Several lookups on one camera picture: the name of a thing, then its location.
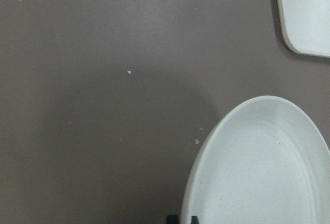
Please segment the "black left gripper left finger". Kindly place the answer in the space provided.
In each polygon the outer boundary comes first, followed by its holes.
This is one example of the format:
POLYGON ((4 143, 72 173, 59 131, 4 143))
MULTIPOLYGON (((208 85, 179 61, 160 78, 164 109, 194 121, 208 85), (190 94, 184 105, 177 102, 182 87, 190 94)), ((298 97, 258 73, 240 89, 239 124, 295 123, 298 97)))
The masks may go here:
POLYGON ((166 224, 179 224, 179 216, 178 215, 168 215, 166 217, 166 224))

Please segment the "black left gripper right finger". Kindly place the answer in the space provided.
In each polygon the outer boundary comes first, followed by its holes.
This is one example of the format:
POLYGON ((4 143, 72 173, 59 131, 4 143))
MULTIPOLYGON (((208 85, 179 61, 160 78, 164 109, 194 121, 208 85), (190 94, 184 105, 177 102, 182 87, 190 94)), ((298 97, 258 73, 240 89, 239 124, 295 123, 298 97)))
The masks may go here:
POLYGON ((199 219, 197 216, 191 216, 191 224, 199 224, 199 219))

